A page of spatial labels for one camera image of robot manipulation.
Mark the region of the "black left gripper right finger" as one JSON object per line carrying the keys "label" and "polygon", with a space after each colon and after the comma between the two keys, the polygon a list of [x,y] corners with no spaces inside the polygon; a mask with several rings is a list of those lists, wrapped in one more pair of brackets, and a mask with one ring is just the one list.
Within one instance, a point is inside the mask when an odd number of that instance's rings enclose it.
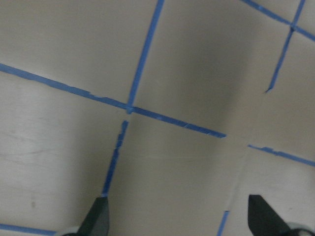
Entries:
{"label": "black left gripper right finger", "polygon": [[248,227],[253,236],[284,236],[291,231],[261,195],[249,195]]}

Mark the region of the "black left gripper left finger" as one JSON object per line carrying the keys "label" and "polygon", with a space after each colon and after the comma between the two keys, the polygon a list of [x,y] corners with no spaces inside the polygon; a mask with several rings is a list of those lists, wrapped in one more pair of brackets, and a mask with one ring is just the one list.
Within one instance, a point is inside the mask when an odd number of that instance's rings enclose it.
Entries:
{"label": "black left gripper left finger", "polygon": [[107,197],[95,199],[77,231],[78,236],[107,236],[109,233],[109,204]]}

